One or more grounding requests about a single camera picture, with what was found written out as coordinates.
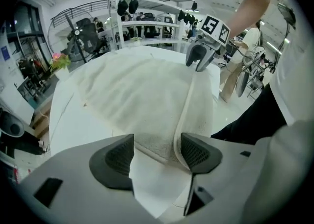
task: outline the railing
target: railing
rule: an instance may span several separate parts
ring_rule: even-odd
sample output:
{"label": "railing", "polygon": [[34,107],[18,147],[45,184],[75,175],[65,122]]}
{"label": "railing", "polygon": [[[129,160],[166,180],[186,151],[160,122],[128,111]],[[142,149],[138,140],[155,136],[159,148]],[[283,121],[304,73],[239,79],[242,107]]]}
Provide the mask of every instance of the railing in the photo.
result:
{"label": "railing", "polygon": [[53,17],[51,19],[52,24],[53,24],[53,27],[55,28],[56,26],[64,23],[66,21],[65,14],[67,14],[70,19],[73,19],[86,12],[90,13],[90,12],[98,11],[101,9],[107,9],[107,8],[108,8],[107,0],[99,0],[99,1],[91,2],[91,3],[87,3],[84,5],[80,5],[74,8],[69,8],[58,13],[55,17]]}

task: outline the towel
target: towel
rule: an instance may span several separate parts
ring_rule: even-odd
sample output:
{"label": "towel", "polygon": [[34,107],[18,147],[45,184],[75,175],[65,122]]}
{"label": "towel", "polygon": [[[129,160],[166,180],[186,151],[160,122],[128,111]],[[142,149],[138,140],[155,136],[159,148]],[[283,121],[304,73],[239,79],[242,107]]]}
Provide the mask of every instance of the towel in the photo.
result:
{"label": "towel", "polygon": [[207,71],[151,55],[108,54],[81,68],[76,82],[84,105],[115,135],[165,164],[181,164],[181,132],[210,136],[212,93]]}

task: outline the black fan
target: black fan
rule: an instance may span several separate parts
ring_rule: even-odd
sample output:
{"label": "black fan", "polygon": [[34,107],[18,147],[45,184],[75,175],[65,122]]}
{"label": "black fan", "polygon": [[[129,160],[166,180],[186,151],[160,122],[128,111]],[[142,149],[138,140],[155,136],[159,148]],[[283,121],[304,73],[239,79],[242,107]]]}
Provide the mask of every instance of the black fan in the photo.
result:
{"label": "black fan", "polygon": [[100,43],[96,26],[86,11],[68,9],[53,18],[48,32],[48,43],[54,53],[64,53],[71,60],[80,55],[86,57],[94,53]]}

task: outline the blue sign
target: blue sign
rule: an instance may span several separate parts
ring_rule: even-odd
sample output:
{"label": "blue sign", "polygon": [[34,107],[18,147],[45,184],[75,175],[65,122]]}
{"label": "blue sign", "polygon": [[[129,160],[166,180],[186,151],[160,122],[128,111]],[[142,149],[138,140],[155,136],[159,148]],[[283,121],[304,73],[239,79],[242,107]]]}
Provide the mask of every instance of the blue sign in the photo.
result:
{"label": "blue sign", "polygon": [[6,46],[1,48],[1,52],[2,52],[2,55],[3,55],[3,59],[5,61],[10,59],[10,54],[9,54],[8,49],[7,49]]}

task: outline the white shirt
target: white shirt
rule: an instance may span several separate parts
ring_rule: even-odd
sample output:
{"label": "white shirt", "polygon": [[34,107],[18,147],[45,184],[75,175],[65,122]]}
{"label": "white shirt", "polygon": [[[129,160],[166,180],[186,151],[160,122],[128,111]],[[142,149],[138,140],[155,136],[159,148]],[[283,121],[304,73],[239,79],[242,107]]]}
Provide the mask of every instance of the white shirt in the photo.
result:
{"label": "white shirt", "polygon": [[297,2],[289,0],[289,3],[296,17],[296,31],[280,56],[270,88],[287,124],[291,125],[297,120],[314,118],[314,39],[311,25]]}
{"label": "white shirt", "polygon": [[[239,50],[243,54],[246,54],[247,51],[254,51],[254,49],[259,45],[260,36],[261,33],[258,28],[251,28],[242,40],[242,42],[248,46],[248,49],[246,50],[245,48],[240,47]],[[242,59],[243,55],[241,55],[241,53],[237,50],[230,61],[233,63],[241,63]]]}

